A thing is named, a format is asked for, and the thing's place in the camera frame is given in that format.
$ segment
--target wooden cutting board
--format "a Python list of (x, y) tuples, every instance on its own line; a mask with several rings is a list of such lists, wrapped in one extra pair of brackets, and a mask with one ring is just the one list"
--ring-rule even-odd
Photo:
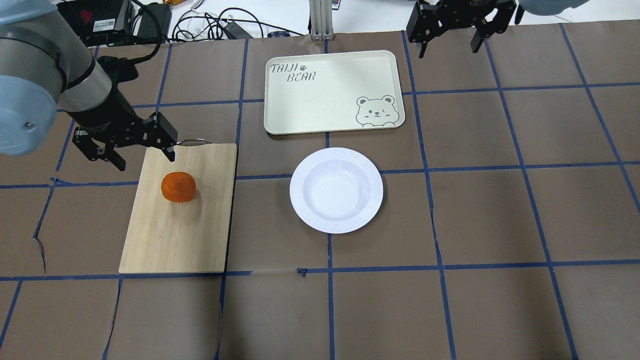
[[(232, 143), (176, 146), (175, 161), (149, 148), (140, 174), (121, 274), (222, 272), (225, 268), (237, 146)], [(196, 181), (189, 202), (170, 202), (160, 185), (166, 174), (184, 171)]]

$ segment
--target metal bracket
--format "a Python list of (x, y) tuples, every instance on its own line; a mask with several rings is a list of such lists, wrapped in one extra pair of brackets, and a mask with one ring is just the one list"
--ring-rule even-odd
[(331, 0), (309, 0), (311, 40), (333, 40)]

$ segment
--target white tray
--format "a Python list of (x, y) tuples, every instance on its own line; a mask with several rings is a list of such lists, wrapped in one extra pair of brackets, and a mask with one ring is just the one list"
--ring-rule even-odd
[(264, 128), (270, 134), (385, 129), (403, 122), (396, 57), (389, 51), (267, 62)]

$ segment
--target rectangular tray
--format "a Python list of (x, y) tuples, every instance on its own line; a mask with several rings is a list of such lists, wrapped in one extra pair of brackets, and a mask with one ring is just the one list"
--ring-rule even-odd
[(270, 134), (386, 129), (403, 122), (396, 57), (390, 51), (267, 62), (264, 128)]
[[(225, 269), (237, 147), (233, 143), (176, 146), (175, 161), (158, 149), (145, 154), (121, 274), (222, 272)], [(170, 172), (196, 181), (196, 197), (183, 203), (162, 196)]]

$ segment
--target black box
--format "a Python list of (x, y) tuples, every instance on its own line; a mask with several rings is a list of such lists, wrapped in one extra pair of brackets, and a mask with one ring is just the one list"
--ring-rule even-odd
[(129, 0), (77, 0), (57, 4), (58, 11), (87, 46), (119, 45), (131, 34)]

